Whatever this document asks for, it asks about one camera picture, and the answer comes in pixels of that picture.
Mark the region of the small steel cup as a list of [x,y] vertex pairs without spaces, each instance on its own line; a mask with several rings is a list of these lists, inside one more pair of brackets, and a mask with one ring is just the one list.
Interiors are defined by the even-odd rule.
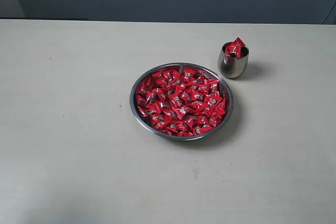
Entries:
[[241,57],[233,57],[225,53],[225,49],[233,42],[223,44],[217,61],[220,73],[229,79],[240,77],[248,64],[249,49],[245,46],[241,48]]

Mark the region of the red candy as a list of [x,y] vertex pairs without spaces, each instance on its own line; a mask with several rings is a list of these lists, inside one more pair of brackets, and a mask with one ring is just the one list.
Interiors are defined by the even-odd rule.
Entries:
[[248,48],[245,43],[237,37],[234,41],[224,45],[224,53],[234,58],[242,58],[248,55]]

